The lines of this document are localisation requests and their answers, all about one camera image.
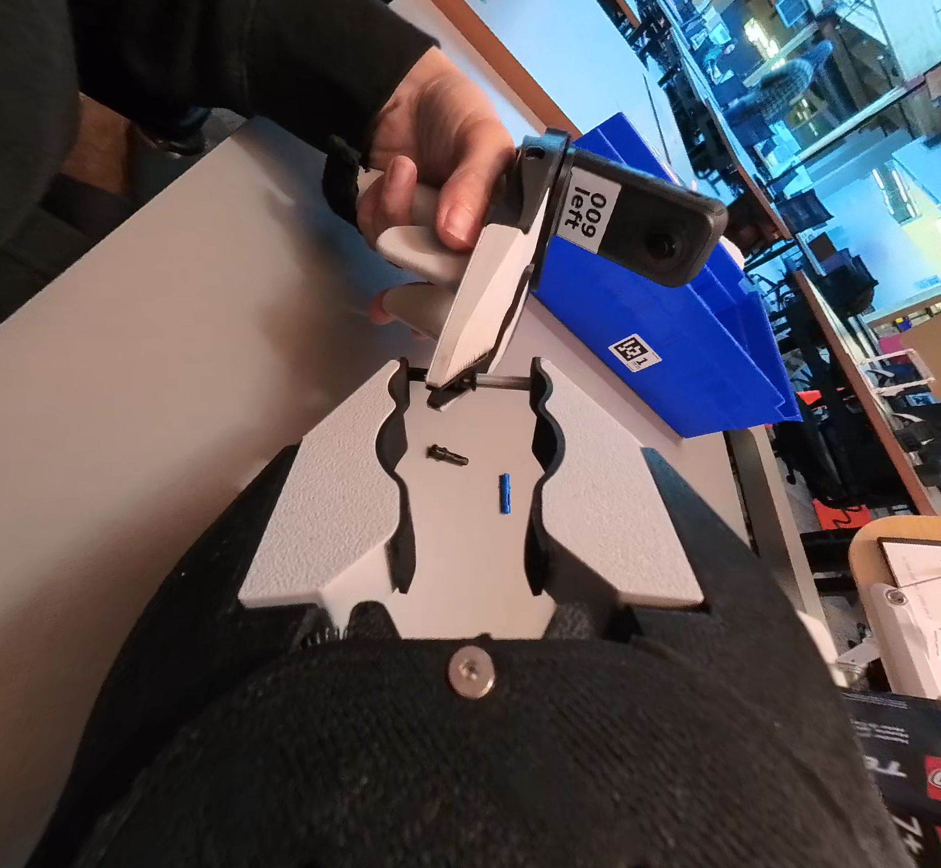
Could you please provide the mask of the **black toy set box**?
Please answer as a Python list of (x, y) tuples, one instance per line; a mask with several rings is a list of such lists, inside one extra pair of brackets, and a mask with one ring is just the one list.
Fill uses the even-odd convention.
[(842, 691), (844, 705), (892, 823), (916, 866), (940, 865), (940, 703)]

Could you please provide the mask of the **wooden display board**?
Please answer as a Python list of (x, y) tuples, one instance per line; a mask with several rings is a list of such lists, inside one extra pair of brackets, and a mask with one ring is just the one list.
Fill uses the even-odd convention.
[(888, 516), (859, 528), (849, 548), (849, 565), (868, 626), (875, 632), (871, 587), (888, 584), (893, 574), (880, 547), (882, 540), (940, 541), (939, 516)]

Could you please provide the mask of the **printed instruction sheet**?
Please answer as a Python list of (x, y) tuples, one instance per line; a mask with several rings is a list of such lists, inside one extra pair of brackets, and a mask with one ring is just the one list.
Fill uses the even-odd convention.
[(881, 553), (900, 590), (940, 579), (940, 542), (883, 538)]

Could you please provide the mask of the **person's body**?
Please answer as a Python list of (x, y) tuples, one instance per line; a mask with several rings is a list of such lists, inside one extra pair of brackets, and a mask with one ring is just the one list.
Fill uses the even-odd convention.
[(79, 121), (66, 0), (1, 0), (2, 321), (135, 213), (61, 171)]

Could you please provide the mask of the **grey desk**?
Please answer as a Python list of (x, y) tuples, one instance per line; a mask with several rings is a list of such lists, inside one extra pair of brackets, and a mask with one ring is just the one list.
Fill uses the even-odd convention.
[[(44, 830), (101, 683), (183, 554), (285, 446), (391, 360), (429, 348), (373, 325), (404, 282), (323, 202), (322, 154), (243, 125), (2, 323), (2, 866)], [(682, 440), (534, 298), (499, 366), (550, 360), (655, 448), (745, 541), (723, 436)], [(416, 639), (543, 632), (522, 562), (539, 466), (524, 395), (406, 416), (418, 549), (388, 607)], [(467, 467), (426, 456), (432, 444)], [(500, 514), (499, 475), (512, 512)], [(470, 511), (441, 490), (466, 478)]]

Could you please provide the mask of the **white display stand base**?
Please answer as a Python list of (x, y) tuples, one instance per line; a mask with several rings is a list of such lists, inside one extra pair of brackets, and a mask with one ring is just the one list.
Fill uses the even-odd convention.
[(872, 584), (862, 603), (870, 633), (838, 657), (837, 669), (861, 676), (880, 661), (893, 692), (939, 700), (940, 578), (901, 588)]

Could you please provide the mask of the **white desk with wooden edge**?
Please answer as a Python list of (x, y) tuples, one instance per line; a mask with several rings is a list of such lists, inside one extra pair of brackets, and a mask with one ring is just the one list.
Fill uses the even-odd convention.
[(645, 70), (595, 0), (430, 0), (547, 127), (580, 136), (624, 114), (659, 160)]

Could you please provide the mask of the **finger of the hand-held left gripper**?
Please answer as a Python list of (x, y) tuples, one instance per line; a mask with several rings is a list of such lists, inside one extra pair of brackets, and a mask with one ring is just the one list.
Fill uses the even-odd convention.
[(529, 295), (542, 234), (541, 222), (528, 231), (500, 223), (483, 229), (427, 371), (429, 391), (452, 389), (500, 363)]
[(494, 372), (509, 347), (531, 293), (535, 267), (516, 273), (500, 268), (484, 286), (469, 268), (438, 339), (428, 369), (428, 406), (443, 410), (458, 399), (475, 393), (468, 384), (474, 373)]

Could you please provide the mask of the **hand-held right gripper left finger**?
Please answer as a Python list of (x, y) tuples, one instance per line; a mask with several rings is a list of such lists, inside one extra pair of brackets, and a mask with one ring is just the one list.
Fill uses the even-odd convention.
[(408, 488), (409, 364), (387, 362), (302, 439), (238, 593), (245, 608), (311, 604), (345, 628), (416, 572)]

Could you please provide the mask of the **blue storage bin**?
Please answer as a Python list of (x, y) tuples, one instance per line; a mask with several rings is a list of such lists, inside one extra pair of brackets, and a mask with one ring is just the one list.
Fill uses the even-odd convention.
[[(680, 185), (622, 114), (574, 143)], [(535, 297), (684, 438), (800, 420), (759, 293), (721, 241), (667, 288), (555, 239)]]

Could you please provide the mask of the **person's left forearm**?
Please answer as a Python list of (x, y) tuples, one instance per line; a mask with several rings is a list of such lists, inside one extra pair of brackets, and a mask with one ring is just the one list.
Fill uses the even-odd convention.
[(379, 112), (437, 42), (380, 0), (66, 0), (78, 79), (138, 123), (196, 109), (270, 119), (364, 153)]

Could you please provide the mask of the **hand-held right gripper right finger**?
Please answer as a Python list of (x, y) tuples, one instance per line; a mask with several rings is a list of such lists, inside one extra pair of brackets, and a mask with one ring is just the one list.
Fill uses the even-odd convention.
[(528, 585), (553, 611), (544, 639), (628, 639), (646, 615), (708, 603), (644, 446), (544, 357), (531, 364)]

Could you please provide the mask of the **person's left hand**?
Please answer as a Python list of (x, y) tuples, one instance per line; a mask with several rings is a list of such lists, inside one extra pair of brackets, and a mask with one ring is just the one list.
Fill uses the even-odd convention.
[(441, 243), (468, 250), (514, 156), (514, 141), (487, 95), (431, 48), (375, 120), (365, 167), (382, 175), (358, 203), (359, 232), (374, 248), (386, 230), (414, 224), (417, 187), (425, 185), (439, 191), (434, 226)]

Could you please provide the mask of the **grey mesh office chair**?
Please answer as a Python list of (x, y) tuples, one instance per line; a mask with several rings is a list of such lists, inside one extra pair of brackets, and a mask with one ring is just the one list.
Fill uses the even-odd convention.
[(806, 93), (834, 51), (825, 39), (799, 58), (771, 70), (746, 94), (723, 110), (724, 120), (735, 127), (759, 121), (771, 126), (785, 119), (794, 103)]

